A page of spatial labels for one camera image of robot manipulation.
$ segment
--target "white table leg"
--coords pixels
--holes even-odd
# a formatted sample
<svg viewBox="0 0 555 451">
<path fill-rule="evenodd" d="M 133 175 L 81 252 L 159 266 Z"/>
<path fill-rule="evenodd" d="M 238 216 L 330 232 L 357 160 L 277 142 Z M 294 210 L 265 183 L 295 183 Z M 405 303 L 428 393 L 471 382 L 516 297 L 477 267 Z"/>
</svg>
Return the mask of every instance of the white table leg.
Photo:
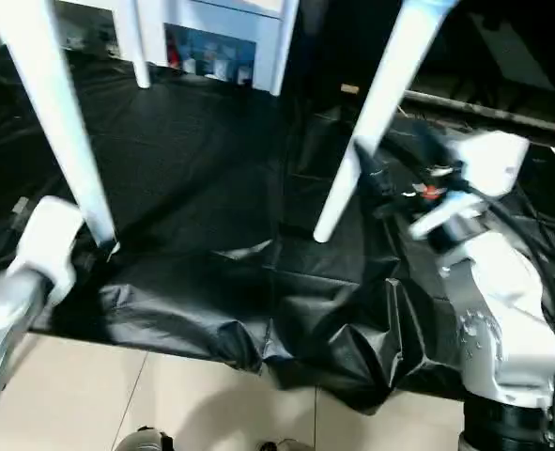
<svg viewBox="0 0 555 451">
<path fill-rule="evenodd" d="M 300 0 L 284 0 L 281 25 L 279 27 L 279 43 L 277 47 L 277 58 L 275 60 L 275 72 L 270 89 L 270 93 L 273 96 L 279 96 L 281 94 L 281 87 L 284 83 L 285 66 L 287 66 L 289 46 L 292 42 L 292 34 L 294 33 L 294 25 L 296 24 L 299 2 Z"/>
<path fill-rule="evenodd" d="M 60 49 L 51 0 L 0 0 L 0 35 L 96 243 L 114 240 L 115 225 Z"/>
<path fill-rule="evenodd" d="M 121 9 L 122 19 L 127 25 L 126 34 L 128 35 L 127 48 L 131 53 L 133 69 L 137 85 L 142 88 L 149 88 L 149 70 L 147 68 L 146 56 L 144 53 L 144 43 L 142 41 L 137 0 L 125 0 L 124 7 Z"/>
<path fill-rule="evenodd" d="M 457 0 L 405 0 L 386 50 L 362 106 L 346 153 L 315 228 L 315 240 L 326 242 L 352 197 L 360 175 L 353 142 L 377 150 L 405 90 L 421 66 L 439 27 Z"/>
</svg>

